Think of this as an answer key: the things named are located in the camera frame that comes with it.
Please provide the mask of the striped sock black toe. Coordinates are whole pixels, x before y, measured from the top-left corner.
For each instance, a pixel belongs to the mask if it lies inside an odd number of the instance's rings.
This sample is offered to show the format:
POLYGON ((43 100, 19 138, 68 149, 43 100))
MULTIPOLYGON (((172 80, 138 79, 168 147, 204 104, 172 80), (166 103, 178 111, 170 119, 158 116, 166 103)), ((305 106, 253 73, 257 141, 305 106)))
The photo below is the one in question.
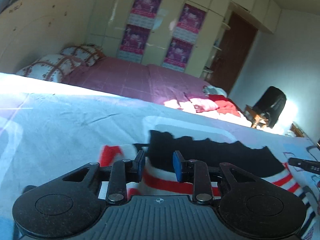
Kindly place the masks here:
POLYGON ((179 183, 174 173, 172 155, 180 151, 185 160, 204 161, 208 166, 217 167, 220 163, 231 163, 251 174, 263 178, 300 198, 305 193, 288 169, 267 147, 252 149, 241 142, 215 142, 210 139, 194 140, 183 136, 175 138, 169 132, 150 131, 146 144, 103 146, 99 163, 111 166, 122 159, 135 159, 140 150, 145 151, 146 166, 139 184, 131 184, 129 195, 170 195, 192 194, 191 183, 179 183))

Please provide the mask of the red and white clothes pile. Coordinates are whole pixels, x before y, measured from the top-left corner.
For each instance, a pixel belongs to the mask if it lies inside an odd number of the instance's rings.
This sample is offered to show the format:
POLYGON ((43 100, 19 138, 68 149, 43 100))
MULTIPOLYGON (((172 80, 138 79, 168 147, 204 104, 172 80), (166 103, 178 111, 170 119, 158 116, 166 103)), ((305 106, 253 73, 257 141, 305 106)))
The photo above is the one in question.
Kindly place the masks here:
POLYGON ((230 122, 233 124, 251 127, 251 122, 242 113, 241 109, 223 94, 222 89, 213 86, 204 86, 196 94, 182 93, 163 102, 163 105, 187 113, 230 122))

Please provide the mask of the wooden desk with clutter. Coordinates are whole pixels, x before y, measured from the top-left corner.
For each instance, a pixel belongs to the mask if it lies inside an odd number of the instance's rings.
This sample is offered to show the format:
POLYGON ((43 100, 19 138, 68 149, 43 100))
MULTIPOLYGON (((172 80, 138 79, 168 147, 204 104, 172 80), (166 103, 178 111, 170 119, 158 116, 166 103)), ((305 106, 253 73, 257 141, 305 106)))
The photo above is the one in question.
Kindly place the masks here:
POLYGON ((295 122, 291 124, 290 131, 292 131, 296 137, 308 138, 308 135, 295 122))

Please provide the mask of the black office chair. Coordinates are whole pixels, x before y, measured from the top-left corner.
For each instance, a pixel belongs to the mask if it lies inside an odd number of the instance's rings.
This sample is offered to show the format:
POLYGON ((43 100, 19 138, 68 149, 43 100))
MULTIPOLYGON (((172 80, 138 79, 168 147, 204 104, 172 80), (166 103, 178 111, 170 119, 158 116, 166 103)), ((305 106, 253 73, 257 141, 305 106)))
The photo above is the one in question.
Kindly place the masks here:
POLYGON ((268 127, 277 123, 286 103, 286 95, 277 87, 270 86, 253 106, 253 110, 268 120, 268 127))

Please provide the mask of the light blue patterned bedsheet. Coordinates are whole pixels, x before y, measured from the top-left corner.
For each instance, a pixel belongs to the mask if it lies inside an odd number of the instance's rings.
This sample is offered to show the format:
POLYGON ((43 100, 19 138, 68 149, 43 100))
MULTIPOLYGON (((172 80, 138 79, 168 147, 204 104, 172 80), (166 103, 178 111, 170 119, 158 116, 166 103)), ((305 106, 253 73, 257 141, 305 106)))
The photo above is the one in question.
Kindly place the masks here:
POLYGON ((268 147, 281 163, 291 157, 318 160, 306 138, 255 131, 226 121, 142 100, 1 74, 1 239, 12 239, 15 200, 28 185, 41 185, 86 163, 97 161, 104 146, 112 160, 135 156, 151 131, 174 138, 268 147))

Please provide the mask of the patterned white pillow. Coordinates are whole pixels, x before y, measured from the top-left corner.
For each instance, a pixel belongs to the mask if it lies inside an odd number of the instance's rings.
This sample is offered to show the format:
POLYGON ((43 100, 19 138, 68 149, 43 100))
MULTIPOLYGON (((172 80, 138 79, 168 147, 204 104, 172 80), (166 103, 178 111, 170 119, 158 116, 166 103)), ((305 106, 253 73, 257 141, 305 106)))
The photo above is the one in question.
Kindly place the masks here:
POLYGON ((20 69, 16 75, 61 83, 63 79, 83 62, 73 56, 49 54, 20 69))

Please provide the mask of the pink bedspread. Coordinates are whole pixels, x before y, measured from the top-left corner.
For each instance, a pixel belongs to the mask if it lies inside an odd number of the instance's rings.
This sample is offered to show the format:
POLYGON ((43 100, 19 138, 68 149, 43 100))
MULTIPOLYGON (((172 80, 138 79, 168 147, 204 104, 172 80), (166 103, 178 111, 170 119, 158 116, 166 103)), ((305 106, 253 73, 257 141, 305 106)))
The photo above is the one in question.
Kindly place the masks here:
POLYGON ((80 66, 63 83, 157 104, 186 102, 204 96, 206 81, 154 64, 147 66, 105 57, 91 67, 80 66))

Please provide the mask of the brown wooden door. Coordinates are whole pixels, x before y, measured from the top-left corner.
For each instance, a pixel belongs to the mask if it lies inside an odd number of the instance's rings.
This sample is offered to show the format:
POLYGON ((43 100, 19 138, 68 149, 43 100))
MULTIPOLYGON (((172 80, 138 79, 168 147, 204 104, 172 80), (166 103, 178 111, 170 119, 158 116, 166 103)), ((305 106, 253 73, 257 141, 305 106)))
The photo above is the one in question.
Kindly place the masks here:
POLYGON ((220 50, 215 54, 207 80, 227 94, 232 90, 257 34, 257 28, 236 13, 232 13, 226 31, 219 43, 220 50))

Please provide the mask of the purple poster lower right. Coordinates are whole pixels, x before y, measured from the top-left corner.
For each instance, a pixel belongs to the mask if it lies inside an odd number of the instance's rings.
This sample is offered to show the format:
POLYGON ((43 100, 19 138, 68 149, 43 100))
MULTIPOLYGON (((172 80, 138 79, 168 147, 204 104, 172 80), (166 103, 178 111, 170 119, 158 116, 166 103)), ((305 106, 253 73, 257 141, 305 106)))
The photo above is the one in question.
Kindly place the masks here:
POLYGON ((184 72, 189 61, 193 44, 173 37, 164 57, 162 67, 184 72))

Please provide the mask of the purple poster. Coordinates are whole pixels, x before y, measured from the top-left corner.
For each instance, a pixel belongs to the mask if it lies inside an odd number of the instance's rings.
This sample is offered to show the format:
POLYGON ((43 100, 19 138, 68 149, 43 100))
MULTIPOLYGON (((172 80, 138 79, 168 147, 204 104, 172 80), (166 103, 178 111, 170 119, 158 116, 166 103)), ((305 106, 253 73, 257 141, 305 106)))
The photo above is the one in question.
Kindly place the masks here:
POLYGON ((150 29, 127 24, 119 46, 117 58, 141 63, 150 29))
POLYGON ((189 61, 193 44, 173 37, 164 57, 162 67, 184 72, 189 61))
POLYGON ((152 29, 162 0, 135 0, 127 23, 152 29))
POLYGON ((205 11, 185 3, 172 36, 195 44, 205 17, 205 11))

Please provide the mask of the purple poster lower left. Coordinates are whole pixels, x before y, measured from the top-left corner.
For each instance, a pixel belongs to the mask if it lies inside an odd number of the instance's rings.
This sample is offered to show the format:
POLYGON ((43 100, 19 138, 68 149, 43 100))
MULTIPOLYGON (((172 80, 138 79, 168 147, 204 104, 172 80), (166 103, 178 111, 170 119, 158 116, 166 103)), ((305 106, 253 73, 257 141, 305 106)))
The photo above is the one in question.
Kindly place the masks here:
POLYGON ((127 24, 119 46, 117 58, 141 63, 150 29, 127 24))

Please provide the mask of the cream headboard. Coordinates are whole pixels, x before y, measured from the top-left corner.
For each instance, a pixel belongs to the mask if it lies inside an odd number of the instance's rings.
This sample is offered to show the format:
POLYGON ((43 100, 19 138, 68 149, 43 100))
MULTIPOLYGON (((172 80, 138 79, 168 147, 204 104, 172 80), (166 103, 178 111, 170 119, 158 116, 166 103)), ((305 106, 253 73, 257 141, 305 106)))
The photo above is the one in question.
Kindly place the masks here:
POLYGON ((70 0, 17 0, 1 13, 1 72, 16 73, 80 40, 70 0))

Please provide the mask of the purple poster upper right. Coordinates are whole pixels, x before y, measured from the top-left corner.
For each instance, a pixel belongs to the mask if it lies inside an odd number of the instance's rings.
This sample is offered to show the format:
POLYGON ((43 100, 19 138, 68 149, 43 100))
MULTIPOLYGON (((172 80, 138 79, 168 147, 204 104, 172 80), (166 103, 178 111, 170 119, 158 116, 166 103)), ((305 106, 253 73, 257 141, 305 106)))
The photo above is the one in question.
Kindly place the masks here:
POLYGON ((185 3, 172 36, 195 44, 205 17, 205 11, 185 3))

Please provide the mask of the cream wardrobe with cabinets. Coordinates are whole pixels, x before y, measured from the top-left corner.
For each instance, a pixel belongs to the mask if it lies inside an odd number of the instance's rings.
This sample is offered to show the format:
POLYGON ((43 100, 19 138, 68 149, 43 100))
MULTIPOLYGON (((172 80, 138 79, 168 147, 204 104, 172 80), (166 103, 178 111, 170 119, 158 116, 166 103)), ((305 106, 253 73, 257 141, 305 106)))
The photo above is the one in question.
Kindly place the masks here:
POLYGON ((111 57, 199 77, 233 12, 274 33, 281 8, 274 0, 96 0, 87 41, 111 57))

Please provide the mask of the purple poster upper left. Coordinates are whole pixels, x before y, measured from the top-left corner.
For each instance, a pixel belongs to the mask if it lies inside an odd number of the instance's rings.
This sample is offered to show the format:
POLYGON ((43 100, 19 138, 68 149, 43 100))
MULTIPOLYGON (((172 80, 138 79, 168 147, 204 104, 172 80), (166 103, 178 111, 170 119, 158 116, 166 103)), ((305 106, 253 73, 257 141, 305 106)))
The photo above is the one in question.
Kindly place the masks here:
POLYGON ((135 0, 127 23, 152 29, 162 0, 135 0))

